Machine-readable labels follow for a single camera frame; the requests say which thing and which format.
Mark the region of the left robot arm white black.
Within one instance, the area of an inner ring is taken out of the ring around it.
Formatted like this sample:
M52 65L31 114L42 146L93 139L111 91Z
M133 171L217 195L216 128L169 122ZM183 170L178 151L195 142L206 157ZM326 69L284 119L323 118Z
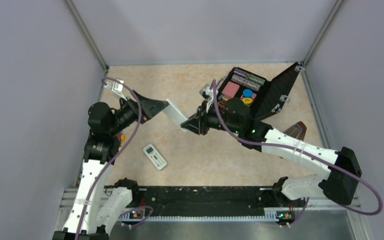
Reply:
M102 204L104 186L115 159L125 146L120 133L133 123L144 124L169 106L166 100L144 97L119 99L120 107L97 102L88 109L89 137L84 147L80 183L71 211L54 240L108 240L123 210L140 202L138 184L122 180Z

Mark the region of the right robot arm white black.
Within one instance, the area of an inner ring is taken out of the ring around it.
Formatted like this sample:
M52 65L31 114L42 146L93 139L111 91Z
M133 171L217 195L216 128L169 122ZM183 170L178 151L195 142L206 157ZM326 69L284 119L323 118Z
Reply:
M270 124L253 119L250 107L237 98L228 100L222 109L203 101L181 128L197 135L206 135L210 129L228 128L243 140L244 147L276 155L313 171L313 175L304 177L282 177L273 185L273 200L279 206L312 197L327 197L339 205L349 206L359 182L339 169L357 177L362 175L352 149L345 146L341 150L326 149L291 137Z

